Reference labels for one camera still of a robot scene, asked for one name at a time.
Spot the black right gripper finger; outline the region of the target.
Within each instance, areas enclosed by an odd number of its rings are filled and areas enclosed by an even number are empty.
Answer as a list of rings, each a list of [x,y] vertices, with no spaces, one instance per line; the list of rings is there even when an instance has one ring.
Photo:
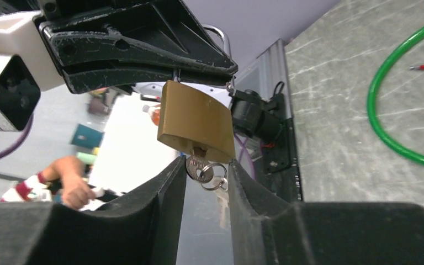
[[[237,64],[183,1],[38,1],[64,74],[138,67],[231,77]]]
[[[71,93],[127,86],[141,82],[166,82],[176,74],[182,82],[223,86],[234,75],[234,67],[160,66],[116,60],[90,61],[62,66],[61,73]]]

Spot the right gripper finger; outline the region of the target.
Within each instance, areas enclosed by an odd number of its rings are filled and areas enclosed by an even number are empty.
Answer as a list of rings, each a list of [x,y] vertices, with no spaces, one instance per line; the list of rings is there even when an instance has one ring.
[[[286,202],[229,164],[235,264],[424,264],[424,208]]]
[[[0,202],[0,264],[175,264],[185,161],[96,211]]]

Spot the brass padlock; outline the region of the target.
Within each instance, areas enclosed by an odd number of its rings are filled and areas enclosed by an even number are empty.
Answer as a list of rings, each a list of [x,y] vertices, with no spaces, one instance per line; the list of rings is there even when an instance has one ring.
[[[205,160],[228,163],[235,157],[231,112],[212,95],[192,84],[217,86],[227,93],[237,64],[211,39],[200,24],[179,23],[173,32],[185,51],[169,55],[169,66],[155,77],[164,81],[157,139]]]

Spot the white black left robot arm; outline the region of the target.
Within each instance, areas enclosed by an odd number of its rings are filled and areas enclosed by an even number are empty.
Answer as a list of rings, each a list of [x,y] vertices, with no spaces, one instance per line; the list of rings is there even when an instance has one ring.
[[[35,24],[57,72],[74,94],[137,83],[187,82],[227,89],[234,130],[273,140],[283,119],[276,103],[238,92],[229,43],[219,47],[182,1],[32,1]]]

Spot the person hand outside table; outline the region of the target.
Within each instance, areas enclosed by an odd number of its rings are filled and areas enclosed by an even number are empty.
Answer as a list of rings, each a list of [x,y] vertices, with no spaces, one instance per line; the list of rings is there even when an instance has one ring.
[[[61,183],[62,202],[69,208],[80,210],[96,198],[94,191],[78,174],[71,173],[62,176]]]

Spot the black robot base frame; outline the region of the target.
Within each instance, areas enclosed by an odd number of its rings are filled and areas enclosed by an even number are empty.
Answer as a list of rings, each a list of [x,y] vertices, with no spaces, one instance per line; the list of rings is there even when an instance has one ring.
[[[284,88],[285,83],[278,82],[265,105],[265,110],[278,120],[279,133],[274,140],[261,143],[261,184],[287,202],[303,201],[294,123],[286,114],[290,107],[285,103]]]

